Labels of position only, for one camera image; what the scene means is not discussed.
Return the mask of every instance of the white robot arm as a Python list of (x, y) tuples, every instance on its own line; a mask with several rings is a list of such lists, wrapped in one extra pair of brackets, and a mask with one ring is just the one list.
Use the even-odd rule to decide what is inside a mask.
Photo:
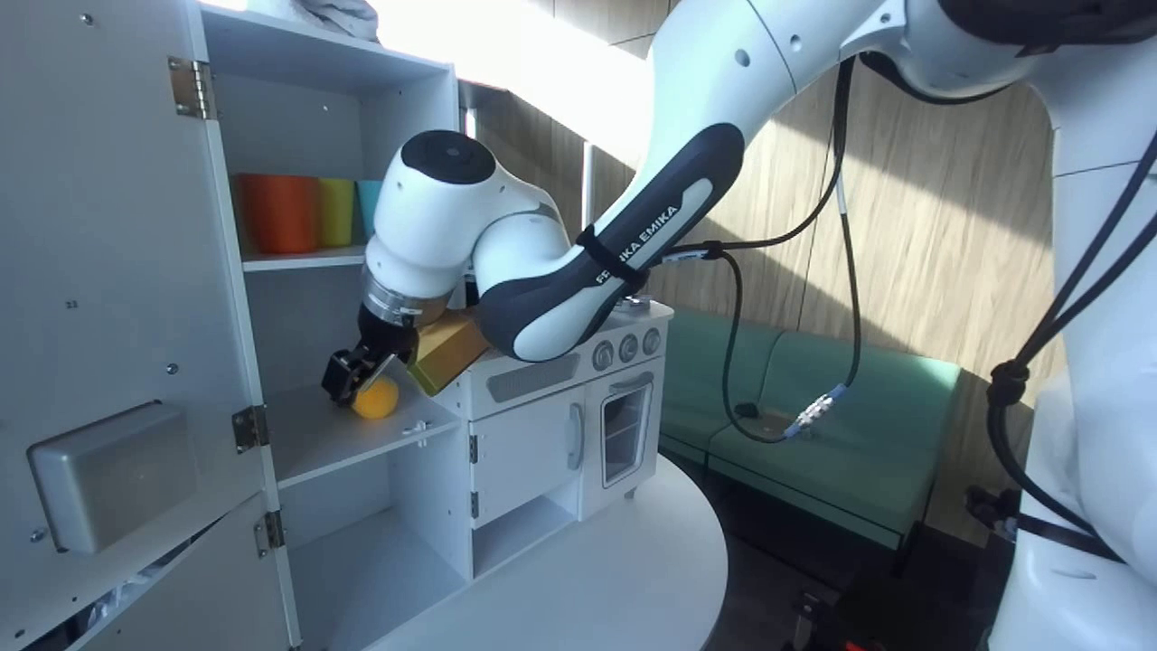
[[(408, 354), (417, 302), (447, 293), (464, 271), (477, 275), (475, 314), (490, 348), (527, 363), (570, 352), (719, 201), (757, 130), (859, 55), (919, 99), (963, 102), (1007, 82), (1042, 89), (1057, 124), (1052, 223), (1057, 271), (1065, 277), (1157, 135), (1154, 33), (1154, 0), (684, 0), (650, 47), (650, 149), (633, 185), (574, 247), (553, 201), (477, 142), (423, 135), (398, 152), (366, 253), (371, 281), (361, 342), (335, 354), (324, 388), (352, 398), (386, 354)], [(1121, 228), (1140, 230), (1154, 205), (1148, 178)], [(1071, 329), (1074, 431), (1052, 481), (1142, 580), (1148, 606), (1154, 281), (1157, 253), (1145, 253)]]

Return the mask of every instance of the orange cup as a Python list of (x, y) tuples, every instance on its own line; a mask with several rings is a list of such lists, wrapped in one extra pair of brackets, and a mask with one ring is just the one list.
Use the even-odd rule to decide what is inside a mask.
[(242, 214), (252, 247), (270, 255), (317, 250), (317, 182), (293, 172), (242, 172)]

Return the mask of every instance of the cabinet door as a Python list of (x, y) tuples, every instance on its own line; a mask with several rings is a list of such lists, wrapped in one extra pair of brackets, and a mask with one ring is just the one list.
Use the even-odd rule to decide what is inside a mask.
[[(206, 58), (190, 0), (0, 4), (0, 648), (78, 615), (266, 481), (266, 451), (232, 434), (260, 388), (220, 135), (176, 115), (169, 58)], [(149, 410), (165, 413), (164, 458), (116, 443), (149, 440), (124, 422)], [(113, 451), (116, 473), (63, 488), (35, 451), (63, 473)], [(73, 494), (91, 522), (69, 518), (46, 505), (55, 488), (100, 502)], [(165, 499), (116, 522), (149, 488)], [(63, 542), (76, 522), (85, 546)]]
[(477, 420), (475, 443), (475, 518), (487, 524), (577, 473), (586, 449), (583, 391)]

